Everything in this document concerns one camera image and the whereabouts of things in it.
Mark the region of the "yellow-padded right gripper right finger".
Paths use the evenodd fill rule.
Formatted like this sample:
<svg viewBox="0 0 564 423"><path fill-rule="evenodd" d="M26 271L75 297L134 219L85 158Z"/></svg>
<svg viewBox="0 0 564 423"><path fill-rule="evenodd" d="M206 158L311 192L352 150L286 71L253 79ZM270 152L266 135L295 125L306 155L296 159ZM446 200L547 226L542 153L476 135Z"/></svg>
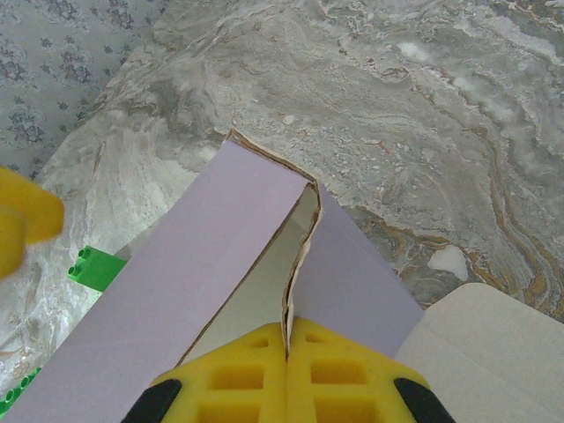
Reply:
<svg viewBox="0 0 564 423"><path fill-rule="evenodd" d="M427 380L308 319L293 322L286 362L288 422L453 422Z"/></svg>

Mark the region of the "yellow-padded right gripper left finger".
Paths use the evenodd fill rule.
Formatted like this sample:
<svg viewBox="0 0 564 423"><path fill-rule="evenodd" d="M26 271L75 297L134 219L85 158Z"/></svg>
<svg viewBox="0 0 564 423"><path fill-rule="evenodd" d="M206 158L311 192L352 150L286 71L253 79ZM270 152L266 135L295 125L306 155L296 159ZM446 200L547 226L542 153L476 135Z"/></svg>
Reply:
<svg viewBox="0 0 564 423"><path fill-rule="evenodd" d="M154 379L129 422L284 422L286 350L268 323Z"/></svg>

